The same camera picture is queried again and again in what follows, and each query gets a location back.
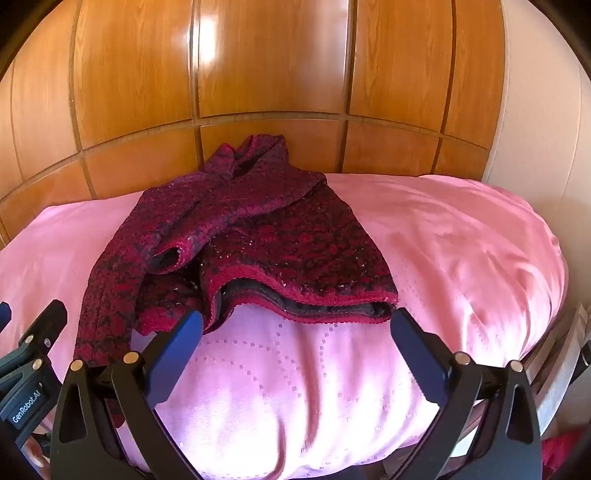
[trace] clothing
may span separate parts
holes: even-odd
[[[142,195],[90,274],[74,357],[120,359],[132,329],[168,331],[190,309],[208,332],[242,303],[298,322],[379,323],[397,301],[325,176],[289,165],[283,137],[256,135]]]

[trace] wooden headboard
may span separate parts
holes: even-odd
[[[480,179],[504,55],[499,0],[63,0],[0,82],[0,235],[251,133],[309,170]]]

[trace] bedsheet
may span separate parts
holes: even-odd
[[[452,351],[505,365],[542,337],[564,297],[556,238],[518,197],[449,177],[327,175],[372,237],[405,306]],[[51,350],[63,379],[90,270],[140,194],[46,209],[0,252],[13,349],[53,298],[69,322]],[[134,334],[132,346],[147,339]],[[238,307],[205,336],[158,414],[205,478],[296,478],[380,460],[415,443],[427,402],[389,325],[294,323]],[[130,460],[145,468],[124,425]]]

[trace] red cloth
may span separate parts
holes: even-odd
[[[257,135],[144,192],[90,274],[74,357],[120,359],[132,329],[168,331],[189,309],[211,331],[241,303],[299,322],[378,323],[397,301],[325,176],[290,166],[283,137]]]
[[[548,480],[577,445],[584,429],[574,430],[542,442],[543,479]]]

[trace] screw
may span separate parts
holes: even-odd
[[[509,365],[511,366],[511,369],[514,372],[520,373],[523,371],[523,365],[521,364],[521,362],[518,362],[517,360],[511,360]]]
[[[139,353],[138,352],[127,352],[123,357],[123,361],[128,364],[134,364],[139,360]]]
[[[460,365],[468,365],[470,363],[470,355],[464,352],[457,352],[453,356],[456,359],[456,362]]]
[[[82,362],[82,360],[74,360],[70,364],[70,370],[72,370],[73,372],[77,372],[83,366],[84,366],[84,363]]]

